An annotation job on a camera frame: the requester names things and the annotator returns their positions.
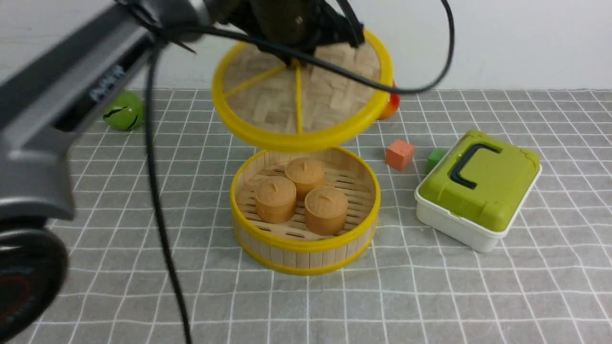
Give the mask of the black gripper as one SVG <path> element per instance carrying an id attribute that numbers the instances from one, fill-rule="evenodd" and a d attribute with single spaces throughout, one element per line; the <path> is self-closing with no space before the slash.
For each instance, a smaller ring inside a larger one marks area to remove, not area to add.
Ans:
<path id="1" fill-rule="evenodd" d="M 215 29 L 214 35 L 254 45 L 285 65 L 319 65 L 317 48 L 357 49 L 365 42 L 364 26 L 349 2 L 338 5 L 341 12 L 325 0 L 212 0 L 210 21 L 239 29 Z"/>

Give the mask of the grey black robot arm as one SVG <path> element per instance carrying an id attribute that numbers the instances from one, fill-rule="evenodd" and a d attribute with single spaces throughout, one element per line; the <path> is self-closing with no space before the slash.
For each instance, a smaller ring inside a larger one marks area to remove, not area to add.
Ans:
<path id="1" fill-rule="evenodd" d="M 150 63 L 145 111 L 162 50 L 206 33 L 255 43 L 290 61 L 312 62 L 315 48 L 357 47 L 364 26 L 347 0 L 117 0 L 1 86 L 1 342 L 53 303 L 69 257 L 50 219 L 72 220 L 68 150 L 120 91 Z"/>

